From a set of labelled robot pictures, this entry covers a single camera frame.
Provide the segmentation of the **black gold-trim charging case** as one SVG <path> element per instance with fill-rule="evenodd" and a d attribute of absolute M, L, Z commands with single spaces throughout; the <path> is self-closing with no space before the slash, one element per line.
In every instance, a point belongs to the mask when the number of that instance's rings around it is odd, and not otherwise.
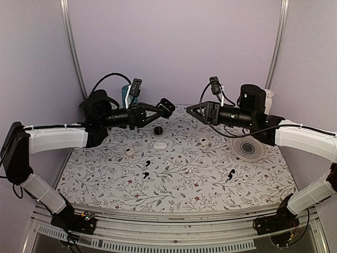
<path fill-rule="evenodd" d="M 175 111 L 175 105 L 166 98 L 162 98 L 156 105 L 163 112 L 162 117 L 168 119 Z"/>

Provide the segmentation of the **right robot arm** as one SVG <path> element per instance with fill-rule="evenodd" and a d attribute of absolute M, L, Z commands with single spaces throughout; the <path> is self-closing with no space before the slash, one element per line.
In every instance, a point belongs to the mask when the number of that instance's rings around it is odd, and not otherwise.
<path fill-rule="evenodd" d="M 289 147 L 329 160 L 330 169 L 304 189 L 285 197 L 276 214 L 256 218 L 253 228 L 258 235 L 291 229 L 299 225 L 298 214 L 336 194 L 336 133 L 294 123 L 265 113 L 266 92 L 253 84 L 244 84 L 236 106 L 199 101 L 186 111 L 212 129 L 217 125 L 241 127 L 263 144 Z"/>

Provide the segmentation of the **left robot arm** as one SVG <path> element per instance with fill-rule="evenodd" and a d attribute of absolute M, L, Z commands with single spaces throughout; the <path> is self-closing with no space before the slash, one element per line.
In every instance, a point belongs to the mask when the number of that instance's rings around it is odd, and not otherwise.
<path fill-rule="evenodd" d="M 97 223 L 95 214 L 89 211 L 76 214 L 71 203 L 33 171 L 30 156 L 50 150 L 97 147 L 108 136 L 109 128 L 142 128 L 160 117 L 169 118 L 175 110 L 165 98 L 156 106 L 138 103 L 113 109 L 113 105 L 118 103 L 106 91 L 96 90 L 81 103 L 83 123 L 23 126 L 14 122 L 1 148 L 6 179 L 44 205 L 52 215 L 51 224 L 66 232 L 92 235 Z"/>

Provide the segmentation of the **small black charging case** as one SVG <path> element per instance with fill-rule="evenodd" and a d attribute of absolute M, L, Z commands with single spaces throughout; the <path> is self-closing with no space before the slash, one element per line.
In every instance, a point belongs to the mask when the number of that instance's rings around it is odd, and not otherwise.
<path fill-rule="evenodd" d="M 163 133 L 163 128 L 161 126 L 156 126 L 154 128 L 154 134 L 155 135 L 161 135 Z"/>

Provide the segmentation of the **cream case right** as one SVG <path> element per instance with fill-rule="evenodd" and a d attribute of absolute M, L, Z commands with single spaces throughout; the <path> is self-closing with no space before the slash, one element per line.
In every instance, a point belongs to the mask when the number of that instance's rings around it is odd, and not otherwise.
<path fill-rule="evenodd" d="M 200 138 L 200 144 L 201 144 L 203 147 L 206 147 L 206 146 L 209 146 L 210 141 L 209 141 L 207 138 Z"/>

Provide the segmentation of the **cream case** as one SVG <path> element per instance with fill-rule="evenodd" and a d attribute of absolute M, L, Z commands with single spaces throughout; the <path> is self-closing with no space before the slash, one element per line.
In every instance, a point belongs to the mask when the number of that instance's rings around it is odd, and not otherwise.
<path fill-rule="evenodd" d="M 210 141 L 209 141 L 207 138 L 200 138 L 200 144 L 201 144 L 203 147 L 206 147 L 206 146 L 209 146 Z"/>
<path fill-rule="evenodd" d="M 135 151 L 132 147 L 126 147 L 124 149 L 124 153 L 128 156 L 128 157 L 131 157 L 134 155 Z"/>

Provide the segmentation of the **white oval charging case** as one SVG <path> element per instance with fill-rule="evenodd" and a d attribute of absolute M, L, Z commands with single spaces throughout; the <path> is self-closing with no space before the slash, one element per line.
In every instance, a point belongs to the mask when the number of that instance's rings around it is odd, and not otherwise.
<path fill-rule="evenodd" d="M 165 150 L 167 148 L 167 144 L 165 142 L 156 142 L 153 144 L 153 148 L 156 150 Z"/>

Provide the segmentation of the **cream case left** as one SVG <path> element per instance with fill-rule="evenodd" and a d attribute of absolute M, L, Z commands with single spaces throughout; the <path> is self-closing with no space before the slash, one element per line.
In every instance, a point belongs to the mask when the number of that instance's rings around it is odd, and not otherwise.
<path fill-rule="evenodd" d="M 126 147 L 124 149 L 124 153 L 128 156 L 128 157 L 131 157 L 134 155 L 135 151 L 132 147 Z"/>

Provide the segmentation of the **teal tapered vase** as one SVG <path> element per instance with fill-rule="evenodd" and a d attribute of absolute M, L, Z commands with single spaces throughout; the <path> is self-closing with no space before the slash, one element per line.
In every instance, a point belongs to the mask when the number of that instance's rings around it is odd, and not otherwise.
<path fill-rule="evenodd" d="M 128 85 L 123 86 L 122 89 L 121 89 L 121 92 L 122 92 L 122 107 L 123 108 L 126 108 L 125 98 L 127 98 L 128 105 L 138 103 L 138 98 L 135 98 L 132 95 L 126 96 L 127 92 L 128 92 Z"/>

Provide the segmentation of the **swirl patterned plate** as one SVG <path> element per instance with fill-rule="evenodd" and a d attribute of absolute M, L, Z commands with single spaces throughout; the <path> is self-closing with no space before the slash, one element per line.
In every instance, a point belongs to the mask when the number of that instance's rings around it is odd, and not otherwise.
<path fill-rule="evenodd" d="M 265 144 L 253 137 L 244 137 L 231 140 L 233 153 L 243 161 L 258 162 L 267 158 Z"/>

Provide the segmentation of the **white ribbed vase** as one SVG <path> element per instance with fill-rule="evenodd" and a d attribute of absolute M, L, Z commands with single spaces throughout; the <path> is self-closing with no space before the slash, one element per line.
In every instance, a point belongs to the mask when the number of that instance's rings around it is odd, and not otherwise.
<path fill-rule="evenodd" d="M 272 98 L 274 97 L 274 92 L 269 89 L 264 89 L 264 91 L 266 93 L 264 113 L 269 114 L 272 107 Z"/>

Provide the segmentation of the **aluminium front rail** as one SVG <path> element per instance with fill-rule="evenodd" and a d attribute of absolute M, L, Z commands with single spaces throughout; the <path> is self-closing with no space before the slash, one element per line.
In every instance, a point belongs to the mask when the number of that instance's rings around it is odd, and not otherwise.
<path fill-rule="evenodd" d="M 294 244 L 274 245 L 286 231 L 259 235 L 253 221 L 276 205 L 209 212 L 144 212 L 75 205 L 95 213 L 92 235 L 78 234 L 81 252 L 331 252 L 317 211 L 299 215 Z"/>

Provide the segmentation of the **right aluminium post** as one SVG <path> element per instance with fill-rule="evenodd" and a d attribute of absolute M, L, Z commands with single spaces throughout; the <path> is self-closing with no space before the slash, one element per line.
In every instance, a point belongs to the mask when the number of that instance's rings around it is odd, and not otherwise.
<path fill-rule="evenodd" d="M 271 63 L 269 71 L 266 78 L 265 88 L 268 90 L 272 89 L 273 80 L 275 77 L 277 63 L 281 53 L 282 42 L 284 39 L 284 33 L 286 29 L 287 17 L 289 12 L 289 0 L 281 0 L 280 12 L 279 12 L 279 21 L 276 30 L 276 38 L 273 48 L 273 53 L 271 57 Z"/>

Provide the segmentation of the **aluminium post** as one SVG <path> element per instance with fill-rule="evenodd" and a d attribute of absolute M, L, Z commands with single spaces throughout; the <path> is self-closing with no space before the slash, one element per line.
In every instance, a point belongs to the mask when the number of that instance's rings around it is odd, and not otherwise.
<path fill-rule="evenodd" d="M 71 55 L 73 69 L 75 72 L 75 77 L 77 80 L 77 84 L 78 84 L 82 99 L 86 99 L 87 90 L 84 84 L 80 62 L 79 62 L 78 55 L 77 55 L 75 37 L 73 34 L 72 23 L 71 23 L 69 2 L 67 0 L 60 0 L 60 7 L 61 7 L 61 15 L 62 15 L 65 35 L 67 39 L 67 44 L 68 44 L 68 48 L 69 48 L 70 55 Z"/>
<path fill-rule="evenodd" d="M 273 53 L 271 57 L 271 63 L 269 71 L 266 78 L 265 88 L 268 90 L 272 89 L 273 80 L 275 77 L 277 63 L 281 53 L 282 42 L 284 39 L 284 33 L 286 29 L 287 17 L 289 12 L 289 0 L 281 0 L 280 12 L 279 12 L 279 21 L 276 30 L 276 38 L 273 48 Z"/>

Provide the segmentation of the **left aluminium post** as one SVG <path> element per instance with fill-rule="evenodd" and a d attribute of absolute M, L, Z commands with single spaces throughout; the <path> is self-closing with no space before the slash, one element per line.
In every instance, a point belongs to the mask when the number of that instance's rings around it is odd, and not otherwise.
<path fill-rule="evenodd" d="M 86 99 L 87 90 L 84 84 L 80 62 L 79 62 L 78 55 L 77 55 L 75 37 L 73 34 L 72 23 L 71 23 L 69 2 L 67 0 L 60 0 L 60 7 L 61 7 L 61 15 L 62 15 L 65 35 L 67 39 L 67 44 L 68 44 L 68 48 L 69 48 L 70 55 L 71 55 L 73 69 L 75 72 L 75 77 L 77 80 L 77 84 L 78 84 L 82 99 Z"/>

